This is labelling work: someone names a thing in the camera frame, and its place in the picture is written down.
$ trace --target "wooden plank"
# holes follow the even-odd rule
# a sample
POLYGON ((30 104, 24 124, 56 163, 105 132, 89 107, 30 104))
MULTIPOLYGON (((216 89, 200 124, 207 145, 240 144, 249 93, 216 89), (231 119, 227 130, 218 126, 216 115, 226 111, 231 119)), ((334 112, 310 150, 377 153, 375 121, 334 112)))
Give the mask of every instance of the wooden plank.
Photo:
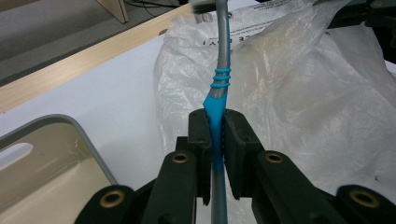
POLYGON ((167 29, 175 16, 190 11, 189 5, 179 7, 1 87, 0 113, 57 88, 117 55, 146 43, 167 29))

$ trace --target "plastic sheet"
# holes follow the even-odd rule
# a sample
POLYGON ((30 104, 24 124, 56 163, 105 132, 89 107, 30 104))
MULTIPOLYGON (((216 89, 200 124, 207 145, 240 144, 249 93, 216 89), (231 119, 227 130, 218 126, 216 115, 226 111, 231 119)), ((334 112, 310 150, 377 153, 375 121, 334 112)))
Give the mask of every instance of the plastic sheet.
MULTIPOLYGON (((245 27, 252 19, 237 15, 257 8, 264 8, 259 23, 280 19, 237 46, 232 36, 227 107, 244 113, 263 146, 290 156, 318 188, 359 184, 396 202, 396 80, 373 31, 326 30, 347 1, 272 2, 232 13, 245 27)), ((196 23, 192 15, 173 21, 154 70, 165 152, 187 135, 188 114, 202 108, 214 75, 217 49, 204 41, 216 39, 215 26, 196 23)), ((229 207, 233 223, 251 223, 247 205, 229 207)))

